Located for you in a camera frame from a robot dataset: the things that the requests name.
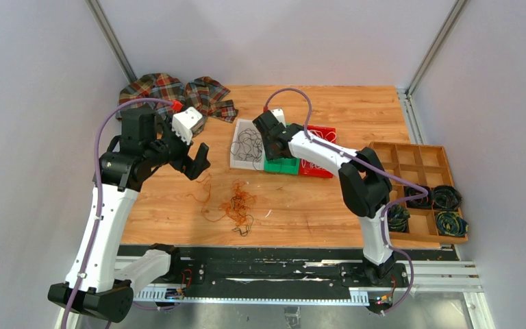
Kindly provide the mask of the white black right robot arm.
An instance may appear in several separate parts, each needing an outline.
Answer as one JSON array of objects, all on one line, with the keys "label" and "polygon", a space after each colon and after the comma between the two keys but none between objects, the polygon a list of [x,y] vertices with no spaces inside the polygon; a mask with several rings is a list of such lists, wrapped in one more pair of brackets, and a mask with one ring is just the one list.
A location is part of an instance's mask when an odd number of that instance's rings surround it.
[{"label": "white black right robot arm", "polygon": [[376,153],[358,151],[326,141],[303,126],[284,125],[270,111],[253,120],[269,160],[298,158],[329,171],[338,178],[345,206],[358,217],[364,241],[364,277],[375,286],[389,280],[395,264],[384,209],[392,184]]}]

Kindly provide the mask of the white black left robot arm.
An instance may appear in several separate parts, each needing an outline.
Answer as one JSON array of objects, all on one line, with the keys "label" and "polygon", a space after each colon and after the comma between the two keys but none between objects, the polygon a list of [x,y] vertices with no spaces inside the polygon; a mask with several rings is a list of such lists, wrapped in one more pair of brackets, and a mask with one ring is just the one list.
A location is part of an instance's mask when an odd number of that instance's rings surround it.
[{"label": "white black left robot arm", "polygon": [[64,281],[50,286],[50,302],[68,314],[118,323],[126,318],[134,296],[154,280],[174,283],[181,278],[180,251],[172,245],[153,244],[121,270],[115,263],[127,218],[144,182],[165,165],[190,180],[210,166],[207,145],[201,144],[195,157],[189,155],[193,136],[204,121],[191,107],[169,116],[150,106],[121,112],[121,133],[105,152],[95,152],[86,231]]}]

